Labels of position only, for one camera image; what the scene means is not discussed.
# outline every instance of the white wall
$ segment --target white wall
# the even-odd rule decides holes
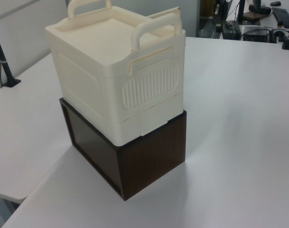
[[[50,53],[45,27],[65,17],[65,0],[39,0],[0,19],[1,46],[14,77]]]
[[[195,37],[199,27],[200,0],[113,0],[118,6],[138,14],[148,16],[174,7],[180,7],[183,29],[186,36]],[[105,7],[105,1],[95,2],[86,7],[80,7],[76,13],[82,13]]]

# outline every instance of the storage box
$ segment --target storage box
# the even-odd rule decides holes
[[[180,16],[156,19],[112,6],[46,28],[64,99],[122,146],[183,112],[185,31]]]
[[[185,160],[186,111],[143,137],[115,146],[63,98],[60,103],[73,145],[124,200]]]

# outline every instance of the dark brown box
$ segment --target dark brown box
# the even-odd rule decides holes
[[[123,145],[113,145],[67,101],[60,99],[75,148],[127,200],[185,161],[186,111]]]

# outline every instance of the white table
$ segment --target white table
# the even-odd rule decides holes
[[[71,145],[51,55],[0,89],[0,197],[21,203]]]
[[[184,98],[185,163],[124,202],[71,147],[4,228],[289,228],[289,51],[187,38]]]

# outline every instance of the computer mouse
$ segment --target computer mouse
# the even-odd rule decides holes
[[[271,6],[280,6],[281,2],[280,1],[275,1],[275,2],[272,2],[270,5]]]

